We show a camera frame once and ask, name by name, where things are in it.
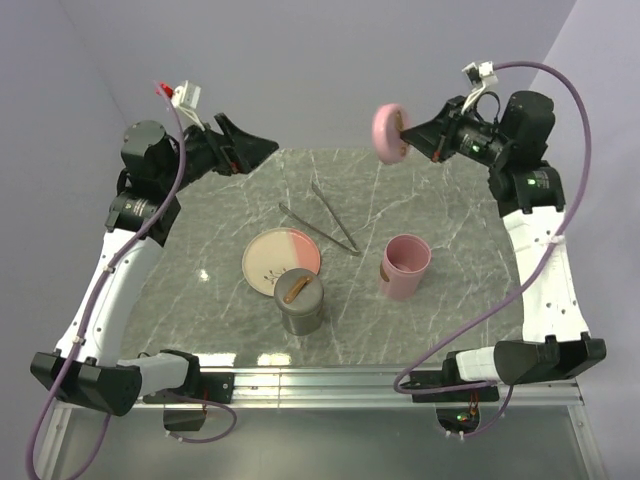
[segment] pink cup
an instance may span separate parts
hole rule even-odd
[[[427,242],[415,235],[393,237],[380,264],[380,291],[393,300],[413,295],[431,261]]]

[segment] gray wall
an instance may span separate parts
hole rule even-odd
[[[287,147],[369,146],[381,103],[427,120],[473,60],[542,60],[574,0],[61,0],[127,121],[156,118],[149,81],[205,88],[205,119]],[[530,84],[518,72],[501,88]]]
[[[606,361],[579,383],[612,480],[640,478],[640,36],[628,21],[639,17],[639,2],[579,0],[547,57],[575,82],[592,121],[591,183],[568,248],[585,318],[608,346]],[[556,100],[547,158],[573,195],[583,152],[576,108],[546,75],[532,88]]]
[[[29,363],[93,272],[124,120],[56,2],[2,2],[0,62],[0,476],[20,479],[45,393]]]

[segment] tongs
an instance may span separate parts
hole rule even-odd
[[[287,216],[293,218],[294,220],[300,222],[305,227],[307,227],[307,228],[313,230],[314,232],[316,232],[318,235],[322,235],[327,240],[331,240],[333,243],[338,245],[340,248],[342,248],[342,249],[346,250],[347,252],[349,252],[350,255],[353,255],[354,257],[359,257],[360,255],[362,255],[362,252],[358,249],[358,246],[356,245],[355,240],[353,239],[351,234],[347,231],[347,227],[344,226],[344,224],[342,223],[342,221],[340,220],[340,218],[338,217],[336,212],[333,210],[333,208],[331,208],[331,205],[329,205],[329,202],[327,202],[327,199],[322,194],[322,190],[320,190],[320,187],[318,186],[318,184],[316,182],[313,182],[313,181],[311,182],[311,190],[313,190],[313,192],[318,196],[318,198],[320,200],[322,200],[322,203],[325,204],[325,206],[327,207],[327,209],[329,210],[329,212],[331,213],[331,215],[335,219],[336,223],[338,224],[340,229],[344,232],[345,236],[349,240],[349,243],[351,243],[351,246],[353,247],[353,249],[350,248],[348,245],[345,245],[344,243],[339,242],[338,240],[333,238],[331,235],[328,235],[328,234],[324,233],[322,230],[320,230],[319,228],[311,225],[309,222],[306,222],[305,220],[300,218],[298,215],[293,213],[284,203],[280,202],[278,204],[278,206],[280,207],[280,210],[282,211],[282,213],[284,213],[285,215],[287,215]]]

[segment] glass panel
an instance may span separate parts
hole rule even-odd
[[[482,407],[485,418],[495,410]],[[224,412],[197,436],[221,431]],[[57,475],[92,448],[102,415],[74,410]],[[513,407],[475,439],[445,439],[431,407],[404,410],[242,410],[236,431],[210,445],[165,438],[161,410],[113,419],[92,480],[586,478],[566,407]]]

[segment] gray cup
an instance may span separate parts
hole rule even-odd
[[[273,297],[287,332],[304,336],[322,325],[324,287],[313,272],[304,268],[285,272],[276,282]]]

